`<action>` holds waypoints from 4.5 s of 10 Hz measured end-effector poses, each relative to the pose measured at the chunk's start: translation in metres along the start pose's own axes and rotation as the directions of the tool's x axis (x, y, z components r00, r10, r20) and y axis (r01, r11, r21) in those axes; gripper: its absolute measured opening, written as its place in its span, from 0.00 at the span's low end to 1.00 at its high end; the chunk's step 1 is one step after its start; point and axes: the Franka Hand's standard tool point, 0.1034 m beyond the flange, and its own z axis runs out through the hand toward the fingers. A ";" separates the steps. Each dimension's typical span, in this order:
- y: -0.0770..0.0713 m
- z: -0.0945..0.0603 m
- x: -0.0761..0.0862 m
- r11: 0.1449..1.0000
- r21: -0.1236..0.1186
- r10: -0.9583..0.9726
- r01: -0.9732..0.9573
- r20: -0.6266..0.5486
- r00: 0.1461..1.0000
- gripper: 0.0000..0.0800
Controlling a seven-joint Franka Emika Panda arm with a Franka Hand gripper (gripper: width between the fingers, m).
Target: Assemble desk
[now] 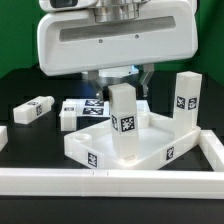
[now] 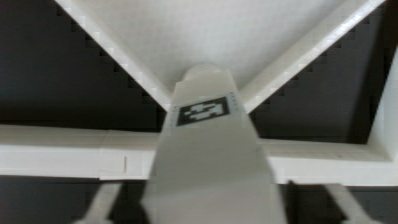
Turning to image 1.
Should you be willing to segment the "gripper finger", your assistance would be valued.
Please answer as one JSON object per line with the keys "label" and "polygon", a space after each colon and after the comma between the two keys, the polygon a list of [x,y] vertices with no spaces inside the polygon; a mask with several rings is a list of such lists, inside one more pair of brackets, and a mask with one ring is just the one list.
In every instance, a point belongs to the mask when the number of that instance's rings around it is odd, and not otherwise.
{"label": "gripper finger", "polygon": [[148,95],[148,83],[154,74],[154,64],[143,64],[142,73],[139,78],[139,84],[142,89],[142,95],[146,97]]}
{"label": "gripper finger", "polygon": [[87,75],[88,80],[95,89],[96,98],[99,100],[108,100],[109,99],[108,88],[100,82],[99,71],[98,70],[88,71]]}

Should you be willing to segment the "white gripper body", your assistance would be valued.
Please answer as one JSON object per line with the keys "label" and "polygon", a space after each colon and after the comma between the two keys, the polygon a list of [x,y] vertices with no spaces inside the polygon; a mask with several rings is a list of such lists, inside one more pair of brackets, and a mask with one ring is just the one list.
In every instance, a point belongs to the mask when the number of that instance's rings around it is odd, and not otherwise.
{"label": "white gripper body", "polygon": [[37,28],[39,65],[49,75],[187,59],[198,49],[198,0],[98,0],[46,12]]}

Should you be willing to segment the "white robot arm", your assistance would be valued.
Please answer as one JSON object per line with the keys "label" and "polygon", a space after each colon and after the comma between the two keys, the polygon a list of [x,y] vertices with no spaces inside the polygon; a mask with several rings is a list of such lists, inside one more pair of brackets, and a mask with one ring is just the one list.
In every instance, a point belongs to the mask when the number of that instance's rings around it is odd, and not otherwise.
{"label": "white robot arm", "polygon": [[187,59],[198,48],[198,0],[38,0],[46,15],[37,28],[41,70],[81,72],[103,96],[143,67],[146,86],[158,62]]}

